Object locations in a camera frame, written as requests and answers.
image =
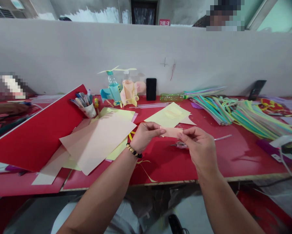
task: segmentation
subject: white partition wall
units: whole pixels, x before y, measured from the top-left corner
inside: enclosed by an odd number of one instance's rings
[[[225,85],[227,95],[246,95],[267,80],[262,93],[292,96],[289,33],[0,19],[0,72],[15,72],[39,94],[81,83],[98,94],[108,80],[97,73],[117,65],[137,68],[135,80],[157,78],[158,93]]]

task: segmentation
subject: smartphone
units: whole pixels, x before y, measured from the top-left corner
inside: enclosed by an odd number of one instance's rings
[[[146,79],[146,99],[147,101],[155,101],[157,98],[157,79]]]

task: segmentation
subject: beaded bracelet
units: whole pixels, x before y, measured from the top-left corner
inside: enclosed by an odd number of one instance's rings
[[[126,147],[129,148],[129,150],[132,152],[132,154],[134,154],[136,157],[138,158],[142,158],[143,155],[142,154],[138,154],[131,146],[129,143],[126,144]]]

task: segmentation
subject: paper cup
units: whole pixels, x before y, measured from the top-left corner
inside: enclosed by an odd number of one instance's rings
[[[83,108],[79,108],[85,115],[87,118],[91,119],[94,118],[96,116],[96,110],[94,108],[94,104],[92,103],[91,105],[89,105],[88,107],[83,107]]]

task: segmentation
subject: forearm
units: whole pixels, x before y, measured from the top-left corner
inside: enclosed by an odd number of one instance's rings
[[[86,191],[60,231],[104,233],[125,196],[136,162],[126,148]]]
[[[198,178],[214,233],[264,233],[219,171]]]

